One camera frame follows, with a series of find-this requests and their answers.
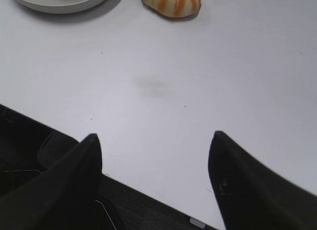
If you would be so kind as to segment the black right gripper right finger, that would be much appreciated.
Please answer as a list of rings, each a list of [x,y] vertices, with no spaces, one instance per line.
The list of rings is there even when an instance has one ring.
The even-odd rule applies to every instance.
[[[208,171],[227,230],[315,230],[317,197],[263,165],[223,131]]]

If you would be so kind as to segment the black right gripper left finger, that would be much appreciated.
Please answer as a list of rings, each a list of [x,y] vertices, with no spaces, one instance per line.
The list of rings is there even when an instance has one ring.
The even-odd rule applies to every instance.
[[[97,230],[101,146],[88,135],[42,175],[0,200],[2,230]]]

